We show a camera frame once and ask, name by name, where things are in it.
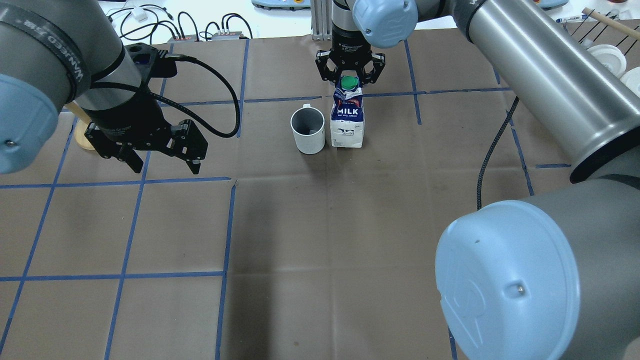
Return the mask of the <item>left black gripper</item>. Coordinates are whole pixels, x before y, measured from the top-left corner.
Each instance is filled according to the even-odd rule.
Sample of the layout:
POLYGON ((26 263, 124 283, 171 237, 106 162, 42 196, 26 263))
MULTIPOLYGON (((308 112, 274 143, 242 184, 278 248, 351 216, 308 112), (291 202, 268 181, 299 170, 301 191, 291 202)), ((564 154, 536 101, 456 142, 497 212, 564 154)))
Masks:
POLYGON ((156 151, 186 162, 194 175, 200 173, 209 143, 194 118, 169 123, 158 104, 161 96, 148 88, 96 88, 93 92, 126 93, 126 101, 107 108, 84 103, 90 118, 84 137, 101 157, 125 162, 140 174, 144 162, 137 152, 156 151))

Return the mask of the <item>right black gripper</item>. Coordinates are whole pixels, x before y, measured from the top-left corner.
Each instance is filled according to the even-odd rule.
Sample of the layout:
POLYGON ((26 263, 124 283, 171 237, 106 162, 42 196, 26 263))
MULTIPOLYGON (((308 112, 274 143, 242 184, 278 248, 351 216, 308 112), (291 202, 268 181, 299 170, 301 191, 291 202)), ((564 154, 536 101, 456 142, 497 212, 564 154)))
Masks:
POLYGON ((318 50, 315 64, 320 77, 336 88, 343 71, 354 71, 361 88, 373 86, 386 66, 384 53, 373 53, 362 36, 333 35, 330 50, 318 50))

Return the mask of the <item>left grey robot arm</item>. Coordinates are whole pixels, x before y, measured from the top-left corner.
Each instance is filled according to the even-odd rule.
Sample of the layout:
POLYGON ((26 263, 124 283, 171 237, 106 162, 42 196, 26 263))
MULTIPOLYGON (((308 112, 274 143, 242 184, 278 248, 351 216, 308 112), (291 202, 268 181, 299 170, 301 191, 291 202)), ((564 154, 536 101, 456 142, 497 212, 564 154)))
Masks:
POLYGON ((3 0, 1 173, 29 167, 74 102, 89 116, 83 137, 102 158, 140 173, 138 151, 156 151, 198 174, 208 142, 195 117, 169 123, 148 87, 175 76, 176 60, 124 45, 96 0, 3 0))

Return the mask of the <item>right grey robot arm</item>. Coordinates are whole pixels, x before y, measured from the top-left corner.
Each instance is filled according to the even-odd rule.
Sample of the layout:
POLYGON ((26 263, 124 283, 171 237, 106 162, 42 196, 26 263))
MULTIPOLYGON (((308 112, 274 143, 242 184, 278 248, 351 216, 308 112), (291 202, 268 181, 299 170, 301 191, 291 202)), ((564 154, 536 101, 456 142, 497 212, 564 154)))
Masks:
POLYGON ((419 22, 451 16, 510 87, 531 160, 563 150, 570 185, 453 221, 435 255, 451 347, 471 360, 621 360, 639 340, 639 96, 532 0, 333 0, 324 80, 374 84, 419 22))

